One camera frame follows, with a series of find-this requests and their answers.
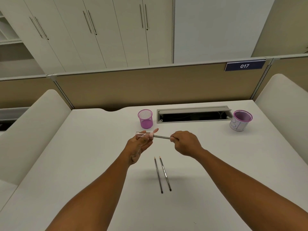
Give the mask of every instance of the cabinet door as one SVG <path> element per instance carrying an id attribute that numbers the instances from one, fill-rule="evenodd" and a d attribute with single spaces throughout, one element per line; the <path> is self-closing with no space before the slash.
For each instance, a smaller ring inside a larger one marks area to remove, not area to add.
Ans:
<path id="1" fill-rule="evenodd" d="M 148 66 L 142 0 L 113 0 L 128 66 Z"/>
<path id="2" fill-rule="evenodd" d="M 25 44 L 44 73 L 65 72 L 56 54 L 26 6 L 24 0 L 0 0 L 0 7 L 14 31 Z"/>
<path id="3" fill-rule="evenodd" d="M 85 70 L 54 1 L 25 0 L 25 3 L 66 72 Z"/>
<path id="4" fill-rule="evenodd" d="M 127 67 L 112 0 L 83 0 L 107 68 Z"/>
<path id="5" fill-rule="evenodd" d="M 150 65 L 172 63 L 172 0 L 143 0 Z"/>
<path id="6" fill-rule="evenodd" d="M 105 69 L 83 0 L 54 1 L 86 69 Z"/>

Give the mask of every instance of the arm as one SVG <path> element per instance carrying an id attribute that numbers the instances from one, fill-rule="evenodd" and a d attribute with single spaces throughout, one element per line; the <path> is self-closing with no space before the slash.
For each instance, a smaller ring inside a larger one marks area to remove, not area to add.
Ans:
<path id="1" fill-rule="evenodd" d="M 193 157 L 204 167 L 252 230 L 307 230 L 305 210 L 203 149 L 194 134 L 177 131 L 170 141 L 178 152 Z"/>
<path id="2" fill-rule="evenodd" d="M 46 231 L 107 230 L 120 199 L 126 173 L 152 140 L 131 138 L 118 158 L 94 182 L 73 197 L 58 213 Z"/>

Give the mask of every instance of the cabinet handle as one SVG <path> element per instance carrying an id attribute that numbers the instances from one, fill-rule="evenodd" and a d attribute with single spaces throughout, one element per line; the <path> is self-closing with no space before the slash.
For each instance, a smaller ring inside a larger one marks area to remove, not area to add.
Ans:
<path id="1" fill-rule="evenodd" d="M 88 23 L 88 20 L 87 20 L 87 17 L 86 17 L 86 13 L 85 13 L 84 11 L 82 11 L 82 12 L 83 12 L 84 18 L 86 19 L 86 22 L 87 22 L 87 25 L 88 25 L 88 27 L 89 27 L 90 33 L 92 34 L 91 28 L 90 28 L 90 26 L 89 26 L 89 23 Z"/>
<path id="2" fill-rule="evenodd" d="M 88 13 L 89 13 L 89 16 L 90 16 L 90 21 L 91 21 L 91 23 L 92 23 L 92 26 L 93 26 L 93 29 L 94 29 L 95 35 L 97 35 L 97 32 L 96 32 L 96 30 L 95 30 L 95 26 L 94 26 L 94 23 L 93 23 L 93 20 L 92 20 L 92 17 L 91 17 L 90 11 L 88 11 Z"/>
<path id="3" fill-rule="evenodd" d="M 43 32 L 43 34 L 44 34 L 44 36 L 46 37 L 46 39 L 47 40 L 49 40 L 49 38 L 47 37 L 47 35 L 45 34 L 45 32 L 44 32 L 44 30 L 43 30 L 43 28 L 41 27 L 41 25 L 39 24 L 39 22 L 38 22 L 38 19 L 34 16 L 34 19 L 36 20 L 36 22 L 37 22 L 37 24 L 38 24 L 38 26 L 40 27 L 40 29 L 42 30 L 42 32 Z"/>
<path id="4" fill-rule="evenodd" d="M 36 25 L 34 24 L 34 22 L 33 22 L 32 18 L 31 18 L 30 16 L 29 16 L 29 18 L 31 19 L 31 22 L 33 23 L 33 25 L 34 25 L 35 29 L 38 31 L 38 33 L 39 33 L 40 37 L 41 37 L 41 38 L 43 38 L 43 36 L 40 34 L 40 32 L 39 32 L 38 28 L 37 28 L 37 27 L 36 27 Z"/>
<path id="5" fill-rule="evenodd" d="M 142 13 L 141 13 L 141 4 L 139 4 L 139 7 L 140 7 L 141 24 L 142 24 L 142 28 L 143 28 Z"/>
<path id="6" fill-rule="evenodd" d="M 147 18 L 147 28 L 149 28 L 149 25 L 148 25 L 148 15 L 147 15 L 147 5 L 144 4 L 145 6 L 145 17 Z"/>

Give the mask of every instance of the hand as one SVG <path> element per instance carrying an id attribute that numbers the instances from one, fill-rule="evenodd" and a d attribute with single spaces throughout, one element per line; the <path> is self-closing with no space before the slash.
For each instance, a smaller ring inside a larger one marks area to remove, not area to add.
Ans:
<path id="1" fill-rule="evenodd" d="M 197 136 L 188 131 L 177 131 L 170 136 L 170 141 L 174 143 L 174 148 L 182 155 L 195 157 L 204 151 Z"/>
<path id="2" fill-rule="evenodd" d="M 124 150 L 121 152 L 120 156 L 123 156 L 128 160 L 129 165 L 136 163 L 142 152 L 148 149 L 153 143 L 153 140 L 149 139 L 149 135 L 146 134 L 142 138 L 138 138 L 136 136 L 132 137 L 127 141 L 127 144 Z"/>

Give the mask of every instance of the forearm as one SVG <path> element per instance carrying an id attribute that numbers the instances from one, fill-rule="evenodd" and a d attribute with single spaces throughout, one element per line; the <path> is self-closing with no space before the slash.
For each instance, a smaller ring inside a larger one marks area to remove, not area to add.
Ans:
<path id="1" fill-rule="evenodd" d="M 203 150 L 194 157 L 252 230 L 304 230 L 308 213 L 260 182 Z"/>
<path id="2" fill-rule="evenodd" d="M 127 159 L 120 155 L 101 176 L 62 208 L 47 230 L 107 230 L 128 167 Z"/>

